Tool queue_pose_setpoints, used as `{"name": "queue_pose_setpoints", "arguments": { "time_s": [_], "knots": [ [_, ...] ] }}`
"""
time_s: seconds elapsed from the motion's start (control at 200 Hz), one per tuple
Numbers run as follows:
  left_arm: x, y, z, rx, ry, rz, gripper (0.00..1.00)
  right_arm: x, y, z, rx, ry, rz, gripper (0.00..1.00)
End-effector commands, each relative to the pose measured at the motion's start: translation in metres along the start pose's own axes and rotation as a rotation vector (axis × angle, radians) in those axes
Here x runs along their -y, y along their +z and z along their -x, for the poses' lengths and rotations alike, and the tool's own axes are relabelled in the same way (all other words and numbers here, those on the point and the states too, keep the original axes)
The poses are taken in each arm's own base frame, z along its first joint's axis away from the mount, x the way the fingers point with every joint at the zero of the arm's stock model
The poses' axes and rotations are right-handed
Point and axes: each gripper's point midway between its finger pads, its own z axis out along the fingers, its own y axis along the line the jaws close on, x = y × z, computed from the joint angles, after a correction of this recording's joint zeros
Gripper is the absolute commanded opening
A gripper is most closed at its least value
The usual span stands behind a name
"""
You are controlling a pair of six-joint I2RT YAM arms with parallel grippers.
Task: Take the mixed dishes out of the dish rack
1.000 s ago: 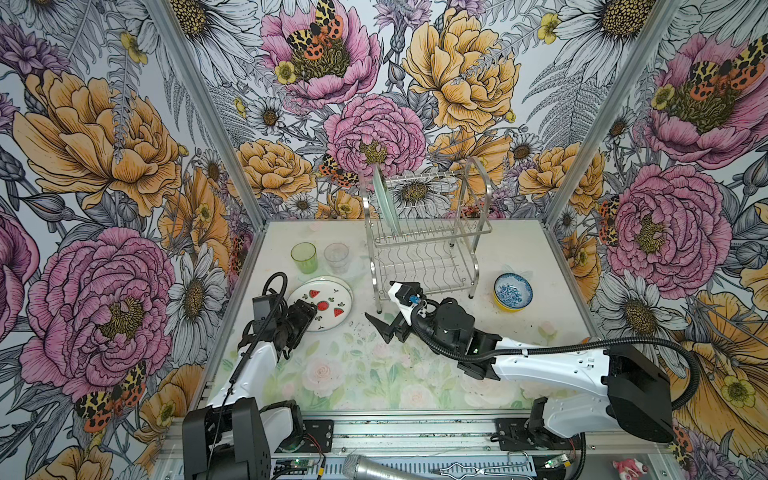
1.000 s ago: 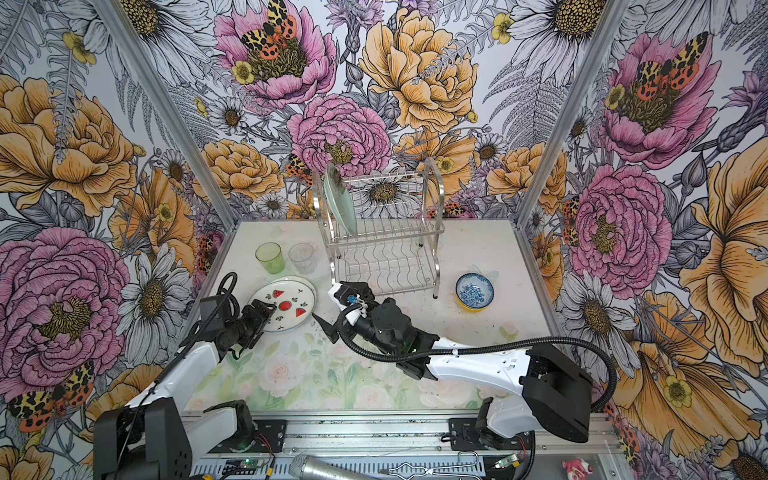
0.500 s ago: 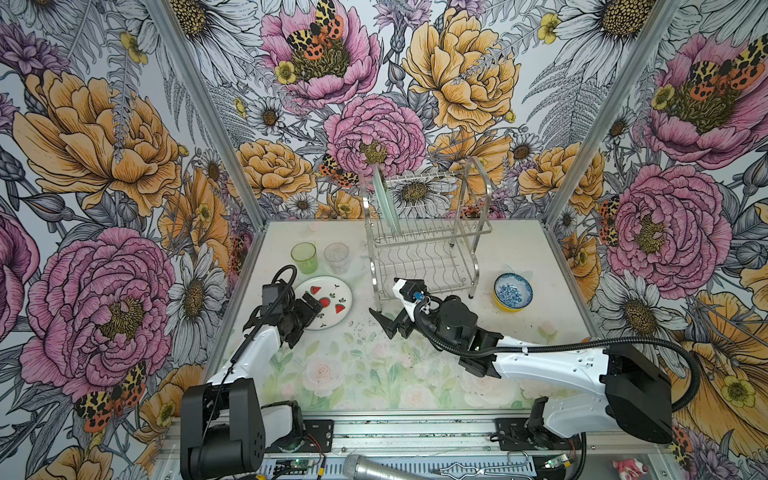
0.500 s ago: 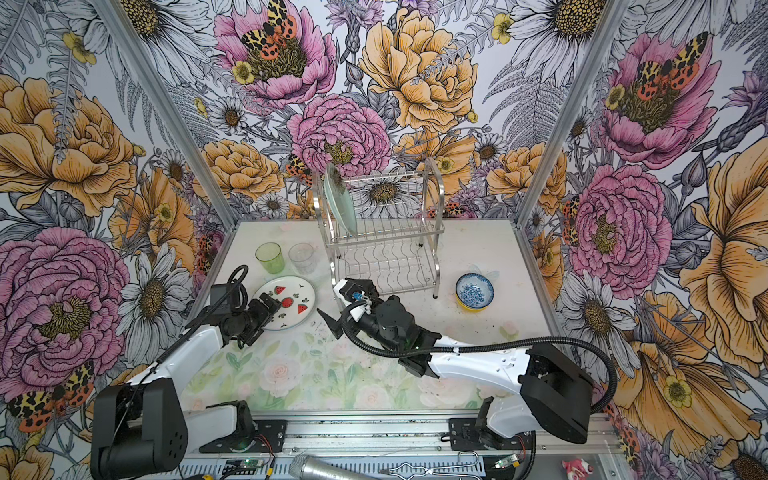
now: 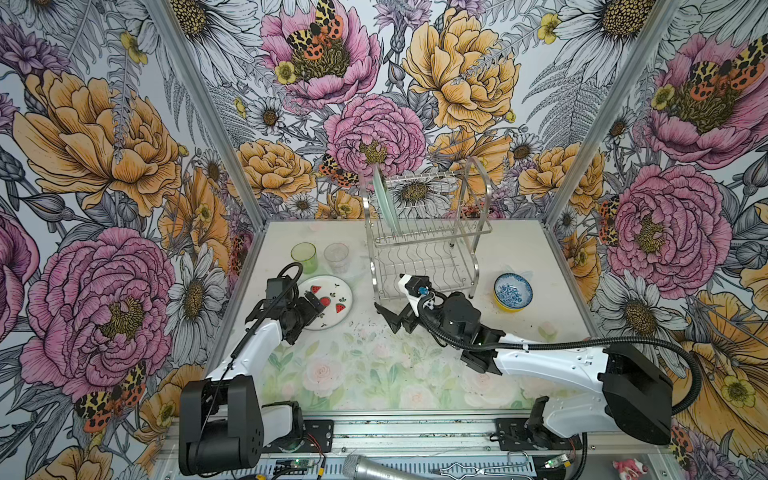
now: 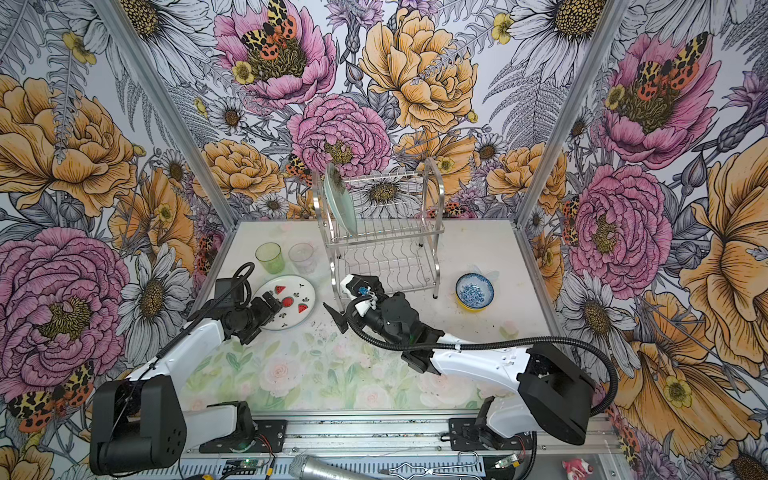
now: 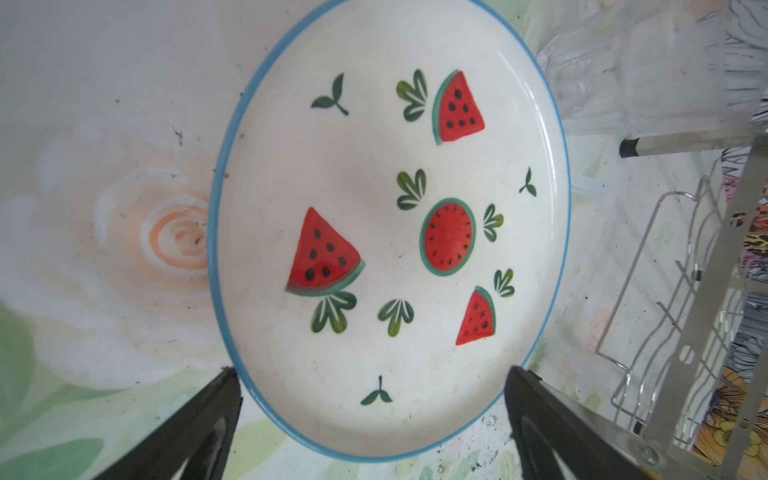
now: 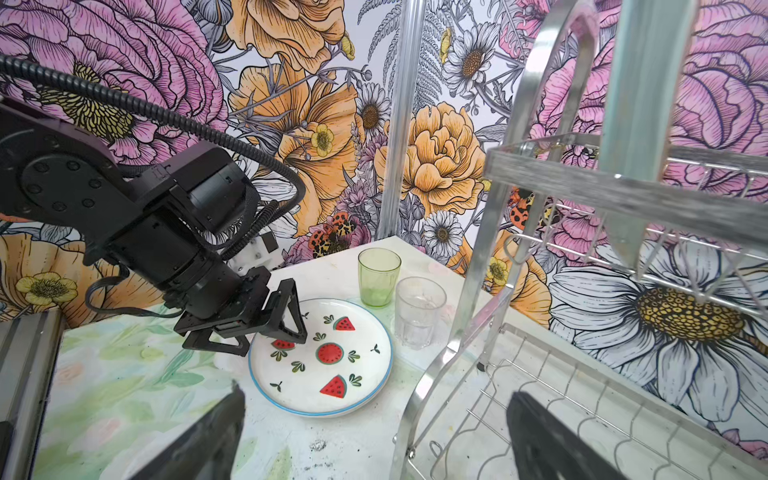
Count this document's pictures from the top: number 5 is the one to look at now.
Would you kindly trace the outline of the white watermelon pattern plate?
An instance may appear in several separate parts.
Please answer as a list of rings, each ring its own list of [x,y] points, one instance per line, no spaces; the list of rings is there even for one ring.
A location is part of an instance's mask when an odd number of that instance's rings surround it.
[[[333,275],[319,275],[299,284],[302,294],[313,294],[324,306],[323,311],[307,326],[310,331],[327,330],[344,321],[351,312],[354,296],[350,286]]]

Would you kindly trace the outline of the green glass tumbler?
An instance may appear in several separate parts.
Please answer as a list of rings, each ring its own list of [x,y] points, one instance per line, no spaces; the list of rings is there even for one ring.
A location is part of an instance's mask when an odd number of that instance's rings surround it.
[[[295,262],[303,265],[303,273],[313,274],[318,268],[317,248],[311,242],[301,242],[296,244],[290,252],[291,258]]]

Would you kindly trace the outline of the clear pink glass tumbler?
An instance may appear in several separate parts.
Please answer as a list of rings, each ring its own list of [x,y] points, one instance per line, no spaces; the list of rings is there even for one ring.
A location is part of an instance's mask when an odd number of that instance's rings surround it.
[[[349,269],[351,257],[349,247],[341,242],[328,245],[324,250],[324,259],[335,275],[346,273]]]

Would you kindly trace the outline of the teal rimmed plate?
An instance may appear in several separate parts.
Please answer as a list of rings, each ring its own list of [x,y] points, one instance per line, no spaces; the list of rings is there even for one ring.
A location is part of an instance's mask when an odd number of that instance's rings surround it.
[[[401,229],[397,218],[393,197],[388,191],[381,170],[379,168],[374,170],[373,185],[376,199],[379,205],[380,217],[388,225],[392,234],[400,234]]]

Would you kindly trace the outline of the yellow plastic bowl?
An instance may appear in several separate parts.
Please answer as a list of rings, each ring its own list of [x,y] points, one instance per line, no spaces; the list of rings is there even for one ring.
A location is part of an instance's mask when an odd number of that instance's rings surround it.
[[[495,292],[494,300],[497,306],[506,312],[519,312],[526,308],[532,301],[532,296],[525,292],[503,291]]]

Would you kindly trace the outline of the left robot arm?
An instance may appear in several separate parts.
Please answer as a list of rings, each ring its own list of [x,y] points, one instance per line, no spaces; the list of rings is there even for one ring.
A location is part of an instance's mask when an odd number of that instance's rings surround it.
[[[264,405],[257,395],[260,374],[273,351],[293,345],[325,306],[298,280],[282,272],[267,281],[265,298],[246,318],[251,326],[206,378],[182,389],[178,465],[185,476],[213,476],[257,465],[265,448],[300,442],[305,436],[295,401]]]

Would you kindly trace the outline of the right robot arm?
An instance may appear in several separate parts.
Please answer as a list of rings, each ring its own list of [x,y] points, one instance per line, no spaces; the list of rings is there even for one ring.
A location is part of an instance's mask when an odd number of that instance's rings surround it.
[[[381,304],[375,309],[393,332],[422,327],[459,350],[478,374],[529,377],[573,390],[535,400],[526,428],[541,446],[552,437],[597,432],[622,432],[652,445],[671,440],[672,382],[632,344],[580,341],[557,348],[526,341],[483,325],[480,311],[459,292],[411,297],[398,313]]]

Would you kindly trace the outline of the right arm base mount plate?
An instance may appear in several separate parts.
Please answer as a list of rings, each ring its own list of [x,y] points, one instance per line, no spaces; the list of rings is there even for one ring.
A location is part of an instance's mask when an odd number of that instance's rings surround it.
[[[547,428],[522,417],[497,418],[491,441],[497,442],[502,451],[553,451],[580,450],[582,438],[579,434],[569,438],[559,437]]]

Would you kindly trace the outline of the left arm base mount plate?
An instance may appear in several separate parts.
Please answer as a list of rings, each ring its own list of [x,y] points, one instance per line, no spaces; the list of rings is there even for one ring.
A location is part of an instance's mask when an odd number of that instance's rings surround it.
[[[313,437],[319,442],[320,450],[329,454],[333,447],[335,422],[328,419],[305,419],[304,427],[305,437],[298,443],[294,452],[317,454],[317,447],[310,439]]]

